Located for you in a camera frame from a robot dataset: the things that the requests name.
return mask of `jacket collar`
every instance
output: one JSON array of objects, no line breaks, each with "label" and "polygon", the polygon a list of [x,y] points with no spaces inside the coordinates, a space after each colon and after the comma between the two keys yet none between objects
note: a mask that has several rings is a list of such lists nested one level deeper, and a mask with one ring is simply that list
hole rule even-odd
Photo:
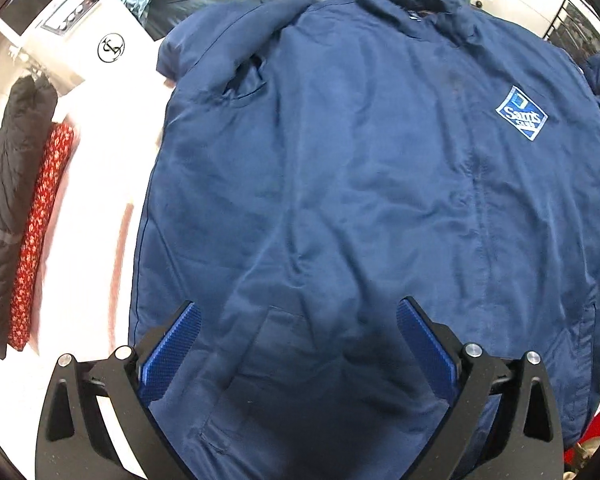
[{"label": "jacket collar", "polygon": [[475,32],[473,11],[463,0],[356,1],[412,38],[433,41],[442,33],[465,39]]}]

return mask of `metal bolt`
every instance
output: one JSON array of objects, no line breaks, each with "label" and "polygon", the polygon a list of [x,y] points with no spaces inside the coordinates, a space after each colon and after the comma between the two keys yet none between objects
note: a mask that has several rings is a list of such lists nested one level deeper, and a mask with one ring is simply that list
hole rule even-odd
[{"label": "metal bolt", "polygon": [[116,349],[116,357],[123,361],[124,359],[127,359],[133,351],[131,346],[120,346]]},{"label": "metal bolt", "polygon": [[62,354],[58,359],[58,364],[61,367],[67,366],[71,362],[71,354]]},{"label": "metal bolt", "polygon": [[469,343],[464,347],[464,351],[469,357],[480,357],[482,355],[482,348],[476,343]]},{"label": "metal bolt", "polygon": [[529,361],[531,364],[533,365],[537,365],[540,364],[540,354],[538,352],[527,352],[526,353],[526,360]]}]

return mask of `black metal rack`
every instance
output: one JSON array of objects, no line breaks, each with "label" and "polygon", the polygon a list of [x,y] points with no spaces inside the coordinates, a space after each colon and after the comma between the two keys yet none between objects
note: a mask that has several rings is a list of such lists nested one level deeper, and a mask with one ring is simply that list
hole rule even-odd
[{"label": "black metal rack", "polygon": [[600,24],[596,11],[585,0],[564,0],[549,25],[544,39],[563,48],[581,65],[594,54],[600,54]]}]

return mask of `black puffer jacket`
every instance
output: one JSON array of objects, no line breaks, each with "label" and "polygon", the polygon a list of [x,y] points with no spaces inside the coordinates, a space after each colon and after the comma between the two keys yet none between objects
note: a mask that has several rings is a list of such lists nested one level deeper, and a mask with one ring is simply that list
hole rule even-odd
[{"label": "black puffer jacket", "polygon": [[46,78],[11,88],[0,128],[0,359],[7,351],[10,299],[36,177],[58,103]]}]

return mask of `wall-mounted device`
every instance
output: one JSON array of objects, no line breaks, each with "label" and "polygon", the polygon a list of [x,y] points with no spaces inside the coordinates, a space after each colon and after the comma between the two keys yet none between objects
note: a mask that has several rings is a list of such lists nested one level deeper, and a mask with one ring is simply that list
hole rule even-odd
[{"label": "wall-mounted device", "polygon": [[64,36],[97,3],[98,0],[65,0],[41,27],[58,36]]},{"label": "wall-mounted device", "polygon": [[23,46],[28,30],[51,14],[64,0],[11,0],[0,16],[0,32]]}]

